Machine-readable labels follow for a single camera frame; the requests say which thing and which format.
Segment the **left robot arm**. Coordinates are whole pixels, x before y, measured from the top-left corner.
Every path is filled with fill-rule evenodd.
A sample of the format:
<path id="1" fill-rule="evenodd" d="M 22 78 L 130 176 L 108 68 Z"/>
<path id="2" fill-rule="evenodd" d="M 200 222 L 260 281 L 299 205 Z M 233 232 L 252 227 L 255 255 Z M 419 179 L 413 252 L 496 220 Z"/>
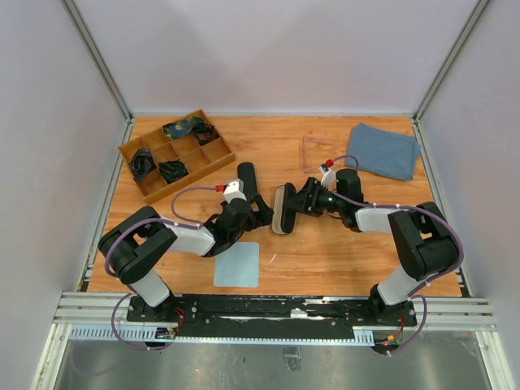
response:
<path id="1" fill-rule="evenodd" d="M 195 227 L 163 218 L 144 206 L 106 233 L 97 244 L 114 277 L 145 304 L 154 320 L 169 319 L 174 296 L 155 265 L 167 252 L 212 258 L 228 251 L 245 232 L 271 224 L 274 211 L 255 195 L 252 201 L 236 198 L 222 202 L 222 212 Z"/>

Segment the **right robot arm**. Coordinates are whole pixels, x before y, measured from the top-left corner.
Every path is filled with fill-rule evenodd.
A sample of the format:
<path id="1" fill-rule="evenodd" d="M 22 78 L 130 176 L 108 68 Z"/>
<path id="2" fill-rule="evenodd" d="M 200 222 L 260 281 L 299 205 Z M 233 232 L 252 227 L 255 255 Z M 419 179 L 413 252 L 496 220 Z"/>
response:
<path id="1" fill-rule="evenodd" d="M 367 306 L 374 323 L 388 324 L 417 291 L 461 265 L 461 240 L 434 202 L 417 206 L 369 204 L 364 201 L 357 171 L 327 173 L 332 178 L 329 184 L 310 177 L 301 189 L 291 183 L 283 186 L 281 227 L 290 233 L 298 213 L 319 217 L 333 212 L 354 232 L 391 235 L 399 263 L 390 276 L 372 287 Z"/>

